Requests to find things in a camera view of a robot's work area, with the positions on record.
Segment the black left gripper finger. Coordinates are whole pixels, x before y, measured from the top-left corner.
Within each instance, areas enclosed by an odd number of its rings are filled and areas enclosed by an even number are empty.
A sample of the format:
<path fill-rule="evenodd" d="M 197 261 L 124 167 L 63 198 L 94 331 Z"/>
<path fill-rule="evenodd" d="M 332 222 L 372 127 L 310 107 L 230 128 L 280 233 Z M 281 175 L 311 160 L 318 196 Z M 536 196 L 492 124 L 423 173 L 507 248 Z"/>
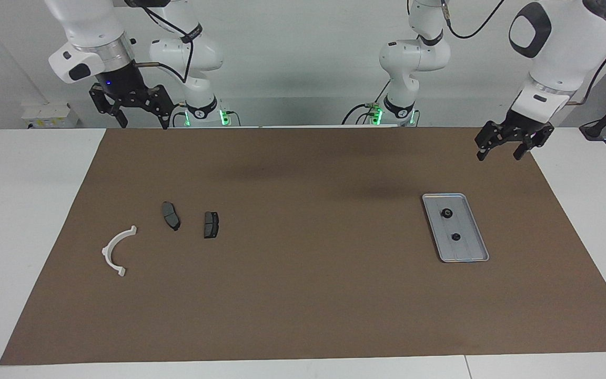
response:
<path fill-rule="evenodd" d="M 513 157 L 516 161 L 522 159 L 528 151 L 533 148 L 541 148 L 546 141 L 548 141 L 552 132 L 536 132 L 532 135 L 524 136 L 522 142 L 516 148 L 513 153 Z"/>
<path fill-rule="evenodd" d="M 478 147 L 478 160 L 481 162 L 484 161 L 491 149 L 504 144 L 507 137 L 508 132 L 502 124 L 486 122 L 474 138 L 474 142 Z"/>

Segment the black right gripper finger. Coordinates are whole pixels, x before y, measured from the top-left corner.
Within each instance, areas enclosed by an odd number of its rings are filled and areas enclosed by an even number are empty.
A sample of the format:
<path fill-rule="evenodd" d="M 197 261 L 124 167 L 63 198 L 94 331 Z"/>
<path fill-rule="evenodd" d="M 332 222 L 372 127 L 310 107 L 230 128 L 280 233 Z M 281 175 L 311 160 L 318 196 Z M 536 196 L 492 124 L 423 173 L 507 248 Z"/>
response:
<path fill-rule="evenodd" d="M 145 91 L 144 110 L 158 118 L 162 129 L 170 127 L 171 114 L 175 110 L 175 103 L 171 100 L 164 85 L 156 85 Z"/>
<path fill-rule="evenodd" d="M 121 101 L 116 99 L 113 103 L 107 99 L 107 94 L 101 84 L 94 83 L 89 89 L 89 95 L 95 105 L 96 110 L 101 114 L 108 114 L 115 118 L 121 128 L 126 128 L 128 119 L 125 113 L 120 109 Z"/>

